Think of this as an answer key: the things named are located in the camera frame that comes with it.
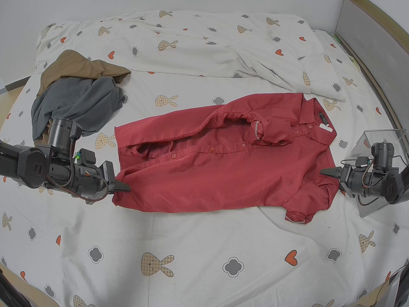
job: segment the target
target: red shirt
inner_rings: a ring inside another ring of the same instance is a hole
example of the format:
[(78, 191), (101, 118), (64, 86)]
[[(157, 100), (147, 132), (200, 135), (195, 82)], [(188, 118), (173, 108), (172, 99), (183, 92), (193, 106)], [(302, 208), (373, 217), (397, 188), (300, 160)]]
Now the red shirt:
[[(324, 115), (333, 129), (321, 128)], [(178, 110), (115, 128), (131, 192), (115, 205), (143, 212), (209, 212), (283, 206), (308, 223), (339, 188), (320, 175), (334, 167), (335, 129), (317, 99), (302, 93), (249, 95), (226, 105)]]

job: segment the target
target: wooden headboard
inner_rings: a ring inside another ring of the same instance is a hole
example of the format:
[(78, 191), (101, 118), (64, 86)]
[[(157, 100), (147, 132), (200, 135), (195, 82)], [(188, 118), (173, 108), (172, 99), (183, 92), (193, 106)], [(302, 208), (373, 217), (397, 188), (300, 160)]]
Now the wooden headboard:
[[(357, 60), (397, 129), (409, 129), (409, 34), (369, 0), (344, 0), (336, 36)], [(409, 157), (407, 137), (403, 140)]]

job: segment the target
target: mattress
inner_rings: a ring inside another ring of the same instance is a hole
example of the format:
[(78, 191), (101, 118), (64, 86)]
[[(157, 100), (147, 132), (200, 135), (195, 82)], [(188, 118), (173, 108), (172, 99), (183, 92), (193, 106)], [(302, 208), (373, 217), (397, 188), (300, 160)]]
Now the mattress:
[[(38, 47), (45, 48), (38, 50), (37, 70), (0, 131), (0, 138), (9, 144), (33, 145), (30, 109), (44, 62), (52, 62), (44, 61), (42, 51), (47, 51), (44, 38), (55, 26), (65, 25), (57, 23), (40, 34)], [(76, 29), (70, 31), (76, 35)], [(364, 130), (392, 125), (354, 60), (326, 32), (312, 33), (345, 99), (305, 96), (316, 97), (327, 110), (338, 134), (330, 149), (340, 165)], [(93, 44), (75, 49), (97, 51)], [(115, 63), (108, 55), (98, 58)], [(115, 126), (174, 110), (225, 104), (253, 93), (289, 92), (271, 79), (249, 74), (194, 76), (138, 71), (131, 61), (118, 64), (132, 70), (120, 84), (127, 95), (123, 107), (99, 133), (76, 145), (76, 151), (81, 147), (95, 151), (98, 165), (113, 161), (116, 173), (120, 166)], [(167, 104), (155, 104), (160, 95)], [(101, 136), (102, 147), (96, 144)], [(341, 192), (329, 210), (303, 225), (286, 221), (281, 207), (143, 213), (115, 207), (109, 198), (86, 205), (61, 192), (19, 187), (9, 178), (0, 181), (0, 188), (1, 262), (60, 306), (325, 306), (331, 302), (341, 306), (377, 287), (408, 258), (409, 204), (387, 206), (360, 218), (356, 202)], [(144, 275), (142, 268), (148, 267), (152, 270)]]

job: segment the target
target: brown cloth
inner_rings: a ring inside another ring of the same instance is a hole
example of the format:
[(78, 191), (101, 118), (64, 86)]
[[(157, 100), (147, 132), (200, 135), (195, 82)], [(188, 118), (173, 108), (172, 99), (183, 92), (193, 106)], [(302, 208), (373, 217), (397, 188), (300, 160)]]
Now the brown cloth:
[[(64, 77), (79, 77), (84, 79), (99, 79), (101, 76), (111, 76), (115, 83), (121, 83), (130, 73), (125, 67), (113, 65), (102, 60), (89, 60), (74, 50), (63, 51), (58, 58), (41, 74), (40, 89), (37, 98), (55, 81)], [(52, 119), (48, 121), (41, 138), (34, 141), (34, 146), (47, 144)]]

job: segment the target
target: gray cloth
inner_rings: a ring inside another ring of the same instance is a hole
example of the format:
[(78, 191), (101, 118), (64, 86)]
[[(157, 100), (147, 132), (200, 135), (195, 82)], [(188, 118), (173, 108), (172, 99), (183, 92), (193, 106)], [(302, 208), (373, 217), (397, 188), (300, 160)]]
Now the gray cloth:
[(82, 135), (98, 132), (122, 107), (124, 94), (110, 76), (66, 77), (51, 84), (31, 108), (33, 140), (42, 136), (49, 119), (66, 118), (82, 127)]

